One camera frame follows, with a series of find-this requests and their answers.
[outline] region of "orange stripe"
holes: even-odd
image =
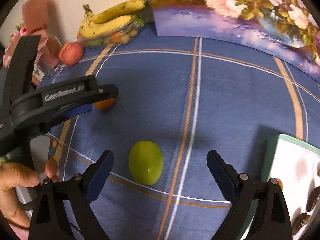
[[[193,206],[193,207],[205,207],[205,208],[219,208],[219,209],[231,208],[231,206],[206,205],[206,204],[190,203],[190,202],[186,202],[186,201],[179,201],[179,204]]]
[[[136,188],[134,185],[129,185],[129,184],[126,184],[124,182],[122,182],[121,180],[113,177],[113,176],[109,176],[108,177],[109,180],[115,182],[115,183],[118,183],[122,186],[125,186],[129,189],[132,189],[132,190],[135,190],[135,191],[138,191],[140,193],[143,193],[145,195],[148,195],[148,196],[151,196],[151,197],[154,197],[154,198],[157,198],[157,199],[161,199],[161,200],[168,200],[168,197],[164,197],[164,196],[158,196],[156,194],[153,194],[153,193],[150,193],[150,192],[146,192],[140,188]],[[186,202],[186,201],[180,201],[179,202],[180,204],[182,205],[186,205],[186,206],[193,206],[193,207],[204,207],[204,208],[218,208],[218,209],[229,209],[231,206],[217,206],[217,205],[206,205],[206,204],[197,204],[197,203],[190,203],[190,202]]]
[[[59,139],[59,142],[61,142],[62,144],[66,140],[67,133],[68,133],[68,130],[69,130],[69,127],[70,127],[70,123],[71,123],[71,119],[66,120],[64,122],[64,124],[63,124],[63,128],[62,128],[60,139]],[[61,159],[61,156],[62,156],[62,150],[63,150],[63,147],[61,146],[61,144],[59,144],[57,146],[56,152],[55,152],[55,154],[53,156],[53,158],[56,160],[58,165],[59,165],[59,162],[60,162],[60,159]],[[57,176],[58,177],[59,177],[59,169],[60,169],[60,165],[59,165],[58,172],[57,172]]]
[[[113,54],[121,54],[121,53],[127,53],[127,52],[139,52],[139,51],[173,51],[173,52],[183,52],[183,53],[193,53],[192,51],[189,51],[189,50],[179,50],[179,49],[136,49],[136,50],[126,50],[126,51],[119,51],[119,52],[115,52]],[[232,60],[232,61],[236,61],[236,62],[239,62],[239,63],[243,63],[243,64],[247,64],[247,65],[251,65],[251,66],[255,66],[257,68],[260,68],[260,69],[264,69],[264,70],[267,70],[269,72],[272,72],[274,74],[277,74],[281,77],[284,77],[281,73],[279,72],[276,72],[274,70],[271,70],[271,69],[268,69],[266,67],[262,67],[262,66],[259,66],[259,65],[256,65],[254,63],[250,63],[250,62],[246,62],[246,61],[242,61],[242,60],[238,60],[238,59],[234,59],[234,58],[231,58],[231,57],[224,57],[224,56],[219,56],[219,55],[215,55],[215,54],[211,54],[211,53],[202,53],[202,55],[205,55],[205,56],[212,56],[212,57],[217,57],[217,58],[223,58],[223,59],[228,59],[228,60]],[[297,85],[299,85],[301,88],[303,88],[305,91],[307,91],[308,93],[310,93],[310,95],[312,95],[313,97],[315,97],[316,99],[318,99],[320,101],[320,98],[317,97],[315,94],[313,94],[310,90],[306,89],[304,86],[302,86],[301,84],[297,83]]]
[[[113,44],[109,44],[108,46],[105,47],[105,49],[99,54],[99,56],[95,59],[95,61],[91,64],[91,66],[89,67],[88,71],[85,73],[85,76],[91,75],[92,72],[95,70],[96,66],[99,64],[99,62],[103,59],[103,57],[109,52],[109,50],[111,49],[111,47],[113,46]],[[66,120],[64,122],[63,125],[63,129],[60,135],[60,139],[59,139],[59,145],[57,146],[56,152],[53,156],[53,158],[57,161],[57,163],[59,164],[61,156],[62,156],[62,150],[63,147],[61,146],[61,144],[64,144],[64,141],[66,140],[67,137],[67,133],[70,127],[70,123],[71,123],[71,119]]]
[[[169,197],[164,209],[164,215],[162,217],[162,221],[160,224],[160,229],[158,232],[157,240],[160,240],[163,230],[164,230],[164,225],[168,217],[172,197],[173,197],[173,192],[174,188],[176,186],[177,182],[177,177],[179,174],[179,167],[180,163],[182,160],[182,155],[184,152],[184,147],[187,141],[187,134],[188,134],[188,128],[189,128],[189,121],[190,121],[190,115],[191,115],[191,107],[192,107],[192,98],[193,98],[193,90],[194,90],[194,85],[195,85],[195,73],[196,73],[196,56],[197,56],[197,46],[198,46],[198,38],[195,39],[195,44],[193,48],[193,56],[192,56],[192,68],[191,68],[191,75],[190,75],[190,87],[189,87],[189,95],[188,95],[188,105],[187,105],[187,113],[186,113],[186,119],[184,123],[184,129],[183,129],[183,135],[182,135],[182,141],[181,141],[181,146],[180,146],[180,151],[178,154],[176,166],[174,169],[174,174],[171,182],[171,187],[170,187],[170,192],[169,192]]]
[[[282,62],[280,59],[278,59],[277,57],[273,57],[276,64],[278,65],[278,68],[281,72],[281,74],[288,79],[289,75],[287,73],[287,71],[285,70]],[[303,140],[303,120],[302,120],[302,109],[301,109],[301,105],[300,105],[300,101],[298,99],[296,90],[294,89],[293,84],[288,81],[288,80],[284,80],[285,85],[288,88],[288,92],[293,104],[293,110],[294,110],[294,116],[296,119],[296,138],[299,140]]]
[[[73,151],[73,149],[70,148],[70,153],[77,159],[77,160],[80,160],[81,162],[83,162],[84,164],[86,165],[90,165],[91,163],[82,159],[75,151]],[[144,191],[143,189],[141,188],[138,188],[138,187],[135,187],[134,185],[132,184],[128,184],[126,182],[123,182],[121,180],[119,180],[118,178],[114,177],[113,175],[110,175],[108,177],[108,180],[111,180],[115,183],[118,183],[122,186],[125,186],[129,189],[132,189],[132,190],[135,190],[135,191],[138,191],[142,194],[145,194],[145,195],[148,195],[150,197],[154,197],[154,198],[157,198],[157,199],[161,199],[161,200],[168,200],[168,197],[165,197],[165,196],[158,196],[156,194],[153,194],[153,193],[150,193],[150,192],[147,192],[147,191]],[[190,203],[190,202],[186,202],[186,201],[180,201],[179,202],[180,204],[182,205],[187,205],[187,206],[194,206],[194,207],[204,207],[204,208],[218,208],[218,209],[228,209],[230,208],[231,206],[217,206],[217,205],[205,205],[205,204],[197,204],[197,203]]]

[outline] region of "yellow banana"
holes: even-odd
[[[124,15],[120,16],[116,19],[113,19],[107,23],[101,24],[97,27],[91,27],[87,22],[88,14],[85,14],[84,20],[80,25],[79,32],[81,36],[85,39],[87,38],[95,38],[100,35],[108,35],[114,32],[116,29],[121,28],[132,20],[132,15]]]
[[[88,13],[88,20],[89,20],[89,26],[90,27],[93,27],[93,28],[95,28],[95,27],[99,27],[100,25],[102,25],[103,23],[94,23],[93,21],[92,21],[92,16],[93,16],[93,14],[92,14],[92,12],[89,12]]]
[[[116,6],[103,11],[102,13],[92,15],[92,21],[96,24],[106,23],[110,20],[128,14],[137,14],[143,11],[146,7],[146,2],[142,0],[130,0],[120,3]]]

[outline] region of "green tray edge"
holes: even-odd
[[[261,171],[261,181],[268,181],[268,177],[269,177],[269,174],[271,171],[273,160],[275,158],[276,148],[277,148],[279,139],[285,140],[287,142],[291,142],[295,145],[301,146],[309,151],[312,151],[312,152],[320,155],[320,150],[318,148],[316,148],[316,147],[314,147],[304,141],[301,141],[295,137],[292,137],[290,135],[282,133],[277,136],[271,137],[267,140],[267,149],[266,149],[266,154],[264,157],[263,167],[262,167],[262,171]],[[257,208],[257,204],[258,204],[258,201],[252,201],[247,218],[244,221],[244,225],[239,233],[239,237],[237,238],[237,240],[240,240],[242,238],[245,231],[250,226],[251,221],[254,217],[256,208]]]

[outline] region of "table surface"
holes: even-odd
[[[41,86],[83,76],[102,49],[88,49],[81,62],[46,76]],[[318,83],[249,47],[157,37],[149,24],[129,44],[112,48],[93,74],[101,85],[116,84],[119,97],[107,111],[94,107],[71,119],[59,178],[113,151],[112,173],[91,205],[111,240],[211,239],[230,203],[206,166],[210,150],[259,179],[267,138],[284,133],[320,148]],[[63,126],[52,134],[60,138]],[[141,140],[155,141],[164,157],[163,174],[150,187],[135,183],[128,167]],[[70,206],[67,212],[76,223]]]

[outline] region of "flower painting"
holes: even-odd
[[[231,41],[262,50],[320,82],[320,31],[301,0],[151,0],[159,36]]]

